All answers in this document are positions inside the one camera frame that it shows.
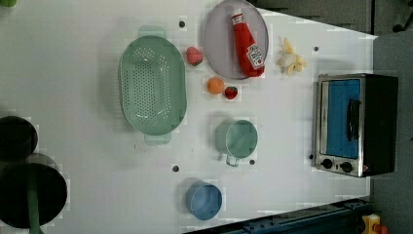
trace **toaster oven knob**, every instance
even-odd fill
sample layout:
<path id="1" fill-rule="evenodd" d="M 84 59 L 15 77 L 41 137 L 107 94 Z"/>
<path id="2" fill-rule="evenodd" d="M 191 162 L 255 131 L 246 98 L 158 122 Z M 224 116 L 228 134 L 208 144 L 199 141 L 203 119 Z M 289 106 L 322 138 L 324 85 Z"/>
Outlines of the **toaster oven knob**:
<path id="1" fill-rule="evenodd" d="M 333 166 L 333 162 L 329 159 L 322 160 L 321 164 L 327 169 L 330 169 Z"/>
<path id="2" fill-rule="evenodd" d="M 343 169 L 345 173 L 349 173 L 353 170 L 353 166 L 351 163 L 345 162 L 340 165 L 340 168 Z"/>

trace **ketchup label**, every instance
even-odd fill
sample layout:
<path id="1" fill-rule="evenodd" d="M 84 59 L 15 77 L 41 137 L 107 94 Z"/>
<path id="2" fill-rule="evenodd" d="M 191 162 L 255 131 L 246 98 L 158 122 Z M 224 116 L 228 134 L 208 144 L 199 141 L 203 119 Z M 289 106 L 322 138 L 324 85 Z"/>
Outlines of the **ketchup label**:
<path id="1" fill-rule="evenodd" d="M 251 62 L 254 69 L 258 69 L 261 66 L 264 66 L 264 61 L 262 59 L 261 52 L 258 50 L 258 46 L 256 44 L 252 44 L 248 47 L 248 52 L 246 53 L 246 56 L 248 57 L 249 62 Z"/>
<path id="2" fill-rule="evenodd" d="M 233 16 L 233 25 L 244 22 L 243 14 Z"/>

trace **orange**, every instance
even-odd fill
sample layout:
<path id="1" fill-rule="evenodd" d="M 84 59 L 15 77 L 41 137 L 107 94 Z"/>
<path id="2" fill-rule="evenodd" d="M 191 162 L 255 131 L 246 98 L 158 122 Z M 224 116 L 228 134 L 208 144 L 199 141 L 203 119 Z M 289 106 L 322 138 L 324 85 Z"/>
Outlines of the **orange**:
<path id="1" fill-rule="evenodd" d="M 221 94 L 224 91 L 224 82 L 217 77 L 212 77 L 207 81 L 207 90 L 213 95 Z"/>

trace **toaster oven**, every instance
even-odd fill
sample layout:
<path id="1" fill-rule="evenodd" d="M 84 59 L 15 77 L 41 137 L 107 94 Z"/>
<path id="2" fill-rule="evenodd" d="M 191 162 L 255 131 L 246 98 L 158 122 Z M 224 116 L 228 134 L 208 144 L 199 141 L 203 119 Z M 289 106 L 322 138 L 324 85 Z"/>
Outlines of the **toaster oven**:
<path id="1" fill-rule="evenodd" d="M 316 168 L 348 176 L 394 171 L 398 79 L 321 75 Z"/>

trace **gray floor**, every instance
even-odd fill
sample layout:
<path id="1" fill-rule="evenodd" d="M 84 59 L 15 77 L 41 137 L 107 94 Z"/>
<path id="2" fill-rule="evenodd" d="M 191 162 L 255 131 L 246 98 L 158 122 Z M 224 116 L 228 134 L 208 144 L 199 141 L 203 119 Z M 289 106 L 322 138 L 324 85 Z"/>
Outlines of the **gray floor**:
<path id="1" fill-rule="evenodd" d="M 390 233 L 413 233 L 413 31 L 374 41 L 374 71 L 398 77 L 395 172 L 372 177 L 376 213 Z"/>
<path id="2" fill-rule="evenodd" d="M 376 0 L 372 28 L 373 0 L 248 0 L 255 7 L 299 18 L 333 24 L 375 35 L 393 33 L 393 27 L 405 23 L 413 9 L 408 0 Z"/>

